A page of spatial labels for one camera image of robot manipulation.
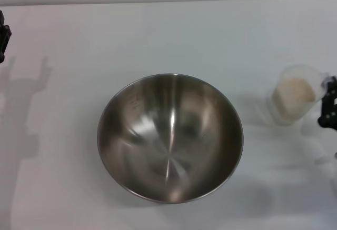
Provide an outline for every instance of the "stainless steel bowl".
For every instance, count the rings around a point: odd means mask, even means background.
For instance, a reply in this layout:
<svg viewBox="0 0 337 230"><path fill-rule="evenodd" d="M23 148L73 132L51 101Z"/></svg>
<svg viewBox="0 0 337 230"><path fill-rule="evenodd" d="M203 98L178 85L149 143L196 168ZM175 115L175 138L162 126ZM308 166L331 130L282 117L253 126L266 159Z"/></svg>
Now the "stainless steel bowl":
<svg viewBox="0 0 337 230"><path fill-rule="evenodd" d="M215 191L233 174L243 132L234 107L212 85L161 74L111 99L97 142L103 164L125 189L154 202L182 203Z"/></svg>

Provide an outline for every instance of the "white powder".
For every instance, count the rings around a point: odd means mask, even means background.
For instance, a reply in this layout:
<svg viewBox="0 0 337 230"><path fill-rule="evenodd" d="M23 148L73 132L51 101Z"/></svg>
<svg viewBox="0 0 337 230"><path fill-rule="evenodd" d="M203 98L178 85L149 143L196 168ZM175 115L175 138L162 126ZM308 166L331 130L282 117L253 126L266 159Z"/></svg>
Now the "white powder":
<svg viewBox="0 0 337 230"><path fill-rule="evenodd" d="M302 78L288 78L279 82L272 94L272 102L285 121L295 121L315 102L315 92Z"/></svg>

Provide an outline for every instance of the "clear container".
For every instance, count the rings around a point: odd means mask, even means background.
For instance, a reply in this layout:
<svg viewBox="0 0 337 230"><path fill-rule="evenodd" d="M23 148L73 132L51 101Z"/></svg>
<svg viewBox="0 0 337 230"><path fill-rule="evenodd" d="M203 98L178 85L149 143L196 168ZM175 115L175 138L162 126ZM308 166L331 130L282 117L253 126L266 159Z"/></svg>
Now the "clear container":
<svg viewBox="0 0 337 230"><path fill-rule="evenodd" d="M267 96L269 111L277 124L291 125L302 118L326 93L328 74L307 65L293 65L280 75Z"/></svg>

